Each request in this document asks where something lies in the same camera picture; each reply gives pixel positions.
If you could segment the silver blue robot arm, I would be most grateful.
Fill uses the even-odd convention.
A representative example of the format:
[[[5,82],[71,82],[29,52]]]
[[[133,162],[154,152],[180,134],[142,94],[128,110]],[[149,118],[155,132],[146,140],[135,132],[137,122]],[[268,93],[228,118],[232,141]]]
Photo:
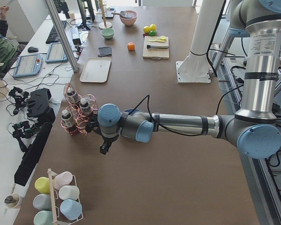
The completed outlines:
[[[153,132],[183,136],[210,135],[228,141],[248,157],[268,158],[281,147],[281,132],[272,112],[281,51],[281,0],[234,0],[229,31],[250,38],[241,106],[234,115],[187,116],[120,111],[105,104],[89,119],[87,132],[103,138],[106,154],[119,136],[147,143]]]

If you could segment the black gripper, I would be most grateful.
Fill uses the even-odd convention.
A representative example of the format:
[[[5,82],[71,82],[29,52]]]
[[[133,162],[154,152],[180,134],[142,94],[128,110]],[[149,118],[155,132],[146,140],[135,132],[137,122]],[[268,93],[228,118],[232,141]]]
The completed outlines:
[[[106,155],[109,152],[109,148],[111,147],[112,143],[117,140],[117,134],[103,134],[100,129],[99,122],[97,120],[98,115],[92,114],[92,116],[89,118],[85,130],[87,133],[95,132],[96,134],[100,135],[104,142],[100,146],[100,153],[103,155]]]

